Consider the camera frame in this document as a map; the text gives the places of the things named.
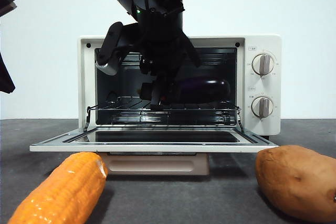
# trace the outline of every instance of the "temperature knob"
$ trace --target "temperature knob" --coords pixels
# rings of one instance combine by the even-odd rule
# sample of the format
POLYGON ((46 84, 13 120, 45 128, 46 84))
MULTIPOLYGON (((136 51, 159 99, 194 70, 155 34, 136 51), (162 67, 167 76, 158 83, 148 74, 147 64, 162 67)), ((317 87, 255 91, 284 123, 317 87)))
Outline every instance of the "temperature knob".
POLYGON ((252 62, 253 71, 260 76, 268 75, 272 72, 274 61, 269 54, 257 55, 252 62))
POLYGON ((259 118, 266 118, 273 112, 273 103, 267 97, 258 97, 252 103, 252 111, 259 118))

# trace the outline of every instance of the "white toaster oven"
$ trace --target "white toaster oven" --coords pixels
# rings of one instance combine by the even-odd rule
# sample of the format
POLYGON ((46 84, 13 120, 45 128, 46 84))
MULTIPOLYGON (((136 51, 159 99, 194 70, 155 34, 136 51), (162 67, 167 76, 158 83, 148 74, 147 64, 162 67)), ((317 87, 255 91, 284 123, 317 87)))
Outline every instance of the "white toaster oven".
POLYGON ((118 74, 95 67, 104 37, 78 42, 79 129, 33 144, 33 152, 97 152, 115 174, 207 174, 208 153, 256 153, 276 147, 280 132, 281 38, 240 35, 191 38, 202 65, 185 60, 177 78, 217 76, 230 97, 205 104, 171 104, 151 111, 137 89, 140 73, 129 53, 118 74))

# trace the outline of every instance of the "gray table surface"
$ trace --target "gray table surface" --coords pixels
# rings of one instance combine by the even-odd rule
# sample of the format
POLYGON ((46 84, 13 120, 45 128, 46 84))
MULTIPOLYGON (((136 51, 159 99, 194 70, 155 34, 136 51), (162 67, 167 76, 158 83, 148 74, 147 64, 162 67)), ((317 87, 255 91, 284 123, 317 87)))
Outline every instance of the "gray table surface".
MULTIPOLYGON (((278 145, 299 144, 336 157, 336 120, 283 120, 278 145)), ((77 128, 77 120, 1 121, 1 220, 69 153, 29 145, 77 128)), ((256 154, 211 155, 211 175, 110 176, 87 223, 305 223, 274 209, 258 190, 256 154)))

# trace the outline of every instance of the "toy sweet potato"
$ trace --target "toy sweet potato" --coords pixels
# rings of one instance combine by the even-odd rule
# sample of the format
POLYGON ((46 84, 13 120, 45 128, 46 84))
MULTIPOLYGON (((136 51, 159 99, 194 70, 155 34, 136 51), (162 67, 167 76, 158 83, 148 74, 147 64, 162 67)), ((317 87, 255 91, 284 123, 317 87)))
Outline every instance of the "toy sweet potato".
POLYGON ((261 191, 286 214, 312 222, 336 220, 336 159, 288 145, 258 153, 261 191))

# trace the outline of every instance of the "corn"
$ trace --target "corn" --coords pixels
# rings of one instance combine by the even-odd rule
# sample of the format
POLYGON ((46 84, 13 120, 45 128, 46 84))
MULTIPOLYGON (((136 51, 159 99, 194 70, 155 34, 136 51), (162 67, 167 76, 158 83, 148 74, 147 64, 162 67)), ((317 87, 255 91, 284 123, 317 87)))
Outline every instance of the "corn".
POLYGON ((83 224, 104 189, 108 170, 101 157, 69 156, 17 207, 8 224, 83 224))

